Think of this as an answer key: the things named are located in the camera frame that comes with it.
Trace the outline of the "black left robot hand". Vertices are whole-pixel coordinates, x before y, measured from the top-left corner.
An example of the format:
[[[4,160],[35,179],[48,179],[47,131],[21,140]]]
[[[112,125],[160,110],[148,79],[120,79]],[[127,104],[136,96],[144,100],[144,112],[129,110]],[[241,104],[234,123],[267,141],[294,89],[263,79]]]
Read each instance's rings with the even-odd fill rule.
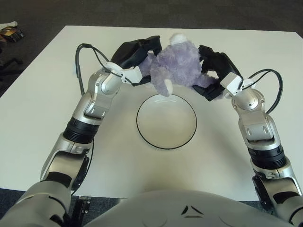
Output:
[[[150,70],[162,51],[160,36],[124,42],[114,53],[106,68],[123,83],[138,86],[151,82]]]

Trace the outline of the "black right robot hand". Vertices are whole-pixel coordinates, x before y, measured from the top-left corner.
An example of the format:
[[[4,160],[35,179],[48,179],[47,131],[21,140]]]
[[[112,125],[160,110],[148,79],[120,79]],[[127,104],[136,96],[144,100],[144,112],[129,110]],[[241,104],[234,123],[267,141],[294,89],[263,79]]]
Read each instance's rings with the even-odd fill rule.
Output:
[[[194,82],[192,88],[208,101],[212,101],[223,94],[224,90],[234,96],[243,84],[243,77],[223,52],[214,52],[212,48],[200,45],[201,75]]]

